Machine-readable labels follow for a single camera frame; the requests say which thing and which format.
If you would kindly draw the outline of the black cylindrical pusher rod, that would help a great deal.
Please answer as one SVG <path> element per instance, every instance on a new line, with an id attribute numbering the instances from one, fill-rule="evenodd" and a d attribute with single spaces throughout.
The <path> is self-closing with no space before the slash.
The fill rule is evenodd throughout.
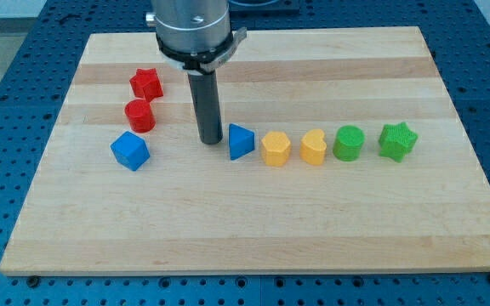
<path id="1" fill-rule="evenodd" d="M 216 72 L 188 75 L 200 140 L 216 145 L 223 138 Z"/>

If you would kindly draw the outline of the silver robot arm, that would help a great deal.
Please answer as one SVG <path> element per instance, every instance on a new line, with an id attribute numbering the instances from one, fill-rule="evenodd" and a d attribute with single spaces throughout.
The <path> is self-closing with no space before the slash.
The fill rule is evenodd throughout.
<path id="1" fill-rule="evenodd" d="M 226 0 L 152 0 L 145 22 L 156 29 L 163 58 L 188 76 L 200 140 L 223 138 L 216 70 L 229 61 L 247 29 L 231 29 Z"/>

